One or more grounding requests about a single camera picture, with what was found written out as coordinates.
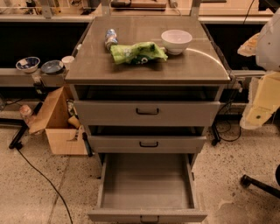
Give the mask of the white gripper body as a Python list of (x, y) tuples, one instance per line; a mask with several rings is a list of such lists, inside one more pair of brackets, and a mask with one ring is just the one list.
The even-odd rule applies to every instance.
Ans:
[(260, 31), (255, 60), (267, 71), (280, 71), (280, 9)]

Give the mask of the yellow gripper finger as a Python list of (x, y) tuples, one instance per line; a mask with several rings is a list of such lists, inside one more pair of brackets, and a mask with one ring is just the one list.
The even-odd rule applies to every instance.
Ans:
[(245, 57), (255, 56), (258, 37), (259, 33), (249, 38), (244, 44), (239, 47), (237, 53)]
[(280, 72), (267, 72), (261, 78), (252, 78), (240, 126), (245, 130), (261, 128), (279, 108)]

